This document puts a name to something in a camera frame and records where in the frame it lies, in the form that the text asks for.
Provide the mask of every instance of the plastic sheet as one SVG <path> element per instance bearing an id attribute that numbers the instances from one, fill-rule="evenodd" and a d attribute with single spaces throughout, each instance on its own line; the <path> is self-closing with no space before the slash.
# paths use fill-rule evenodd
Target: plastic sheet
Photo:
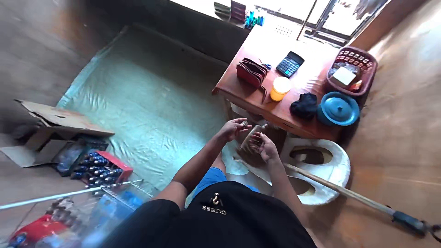
<path id="1" fill-rule="evenodd" d="M 113 130 L 107 151 L 161 190 L 225 123 L 211 95 L 225 68 L 131 27 L 83 68 L 58 107 Z M 228 173 L 243 175 L 246 167 L 232 160 L 236 146 L 223 159 Z"/>

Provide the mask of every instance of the red purse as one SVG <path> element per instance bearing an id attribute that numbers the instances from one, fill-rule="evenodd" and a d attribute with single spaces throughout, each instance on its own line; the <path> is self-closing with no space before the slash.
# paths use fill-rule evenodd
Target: red purse
<path id="1" fill-rule="evenodd" d="M 263 92 L 262 103 L 266 97 L 266 89 L 262 85 L 268 70 L 256 62 L 244 58 L 236 65 L 237 76 Z"/>

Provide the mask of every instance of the window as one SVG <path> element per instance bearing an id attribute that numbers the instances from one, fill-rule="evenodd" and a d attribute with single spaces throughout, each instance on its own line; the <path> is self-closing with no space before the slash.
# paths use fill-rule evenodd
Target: window
<path id="1" fill-rule="evenodd" d="M 314 0 L 254 0 L 256 7 L 269 14 L 303 24 Z M 370 0 L 371 13 L 362 16 L 354 11 L 360 0 L 317 0 L 306 24 L 311 30 L 306 35 L 344 46 L 384 5 L 386 0 Z"/>

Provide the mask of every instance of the black cloth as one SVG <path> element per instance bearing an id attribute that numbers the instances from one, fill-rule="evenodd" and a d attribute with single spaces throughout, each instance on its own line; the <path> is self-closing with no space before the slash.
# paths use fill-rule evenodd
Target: black cloth
<path id="1" fill-rule="evenodd" d="M 301 94 L 298 101 L 291 103 L 292 115 L 311 120 L 317 112 L 317 96 L 312 93 Z"/>
<path id="2" fill-rule="evenodd" d="M 316 246 L 283 202 L 226 181 L 202 190 L 182 212 L 169 200 L 143 204 L 109 235 L 102 247 Z"/>

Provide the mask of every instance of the calculator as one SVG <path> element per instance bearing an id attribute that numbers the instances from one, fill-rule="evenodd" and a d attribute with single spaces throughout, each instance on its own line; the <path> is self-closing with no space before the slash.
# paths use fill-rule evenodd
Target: calculator
<path id="1" fill-rule="evenodd" d="M 289 52 L 276 69 L 282 73 L 283 76 L 290 78 L 303 62 L 305 62 L 305 60 L 302 57 L 294 52 Z"/>

